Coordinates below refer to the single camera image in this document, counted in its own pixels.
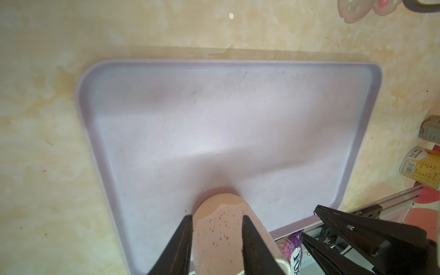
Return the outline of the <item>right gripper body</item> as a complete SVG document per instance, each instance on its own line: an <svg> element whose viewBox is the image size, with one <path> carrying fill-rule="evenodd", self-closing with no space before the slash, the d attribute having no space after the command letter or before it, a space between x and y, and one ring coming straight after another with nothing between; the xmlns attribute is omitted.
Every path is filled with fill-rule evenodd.
<svg viewBox="0 0 440 275"><path fill-rule="evenodd" d="M421 246L409 242L384 242L372 258L377 275L438 275L437 243L427 239Z"/></svg>

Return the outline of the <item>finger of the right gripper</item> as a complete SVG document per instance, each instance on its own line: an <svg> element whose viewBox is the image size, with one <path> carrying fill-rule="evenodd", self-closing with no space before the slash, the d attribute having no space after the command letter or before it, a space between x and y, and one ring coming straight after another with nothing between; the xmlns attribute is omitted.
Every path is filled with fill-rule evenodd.
<svg viewBox="0 0 440 275"><path fill-rule="evenodd" d="M380 245L386 241L421 246L427 240L427 232L417 226L360 217L322 205L318 205L314 213L370 264Z"/></svg>
<svg viewBox="0 0 440 275"><path fill-rule="evenodd" d="M300 239L306 250L326 275L374 274L305 233L301 234Z"/></svg>

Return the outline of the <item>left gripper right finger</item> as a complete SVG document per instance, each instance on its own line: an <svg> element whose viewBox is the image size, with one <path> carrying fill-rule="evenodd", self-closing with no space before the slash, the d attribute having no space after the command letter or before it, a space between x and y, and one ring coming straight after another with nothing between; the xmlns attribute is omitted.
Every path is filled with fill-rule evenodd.
<svg viewBox="0 0 440 275"><path fill-rule="evenodd" d="M284 275L251 218L242 218L242 256L245 275Z"/></svg>

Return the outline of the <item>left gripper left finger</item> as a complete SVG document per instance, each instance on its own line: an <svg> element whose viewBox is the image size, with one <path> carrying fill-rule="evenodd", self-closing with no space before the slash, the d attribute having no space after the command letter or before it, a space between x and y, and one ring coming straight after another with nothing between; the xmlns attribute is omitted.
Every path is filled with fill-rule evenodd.
<svg viewBox="0 0 440 275"><path fill-rule="evenodd" d="M149 275L188 275L193 241L193 217L182 219Z"/></svg>

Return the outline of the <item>white mug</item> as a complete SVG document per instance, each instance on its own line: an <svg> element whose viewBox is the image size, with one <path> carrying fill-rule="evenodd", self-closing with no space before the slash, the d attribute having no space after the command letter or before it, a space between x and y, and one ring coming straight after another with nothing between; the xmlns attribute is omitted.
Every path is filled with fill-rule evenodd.
<svg viewBox="0 0 440 275"><path fill-rule="evenodd" d="M252 208L241 197L223 193L205 200L192 218L191 252L197 275L244 274L241 233L244 215L250 217L284 274L291 274L290 263Z"/></svg>

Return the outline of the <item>pink flower coaster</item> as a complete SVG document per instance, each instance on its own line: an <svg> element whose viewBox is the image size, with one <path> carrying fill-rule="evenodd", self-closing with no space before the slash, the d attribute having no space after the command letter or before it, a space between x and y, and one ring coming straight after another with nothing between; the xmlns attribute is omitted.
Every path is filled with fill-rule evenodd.
<svg viewBox="0 0 440 275"><path fill-rule="evenodd" d="M371 10L378 16L387 16L401 3L402 0L338 0L338 11L345 23L353 24L368 15Z"/></svg>

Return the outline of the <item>grey mug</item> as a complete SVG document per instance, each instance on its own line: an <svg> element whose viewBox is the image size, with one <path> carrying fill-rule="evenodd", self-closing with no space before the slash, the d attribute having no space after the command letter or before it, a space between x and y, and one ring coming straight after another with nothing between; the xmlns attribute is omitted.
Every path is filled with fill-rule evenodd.
<svg viewBox="0 0 440 275"><path fill-rule="evenodd" d="M425 4L418 0L403 0L404 6L415 13L438 13L440 12L440 4Z"/></svg>

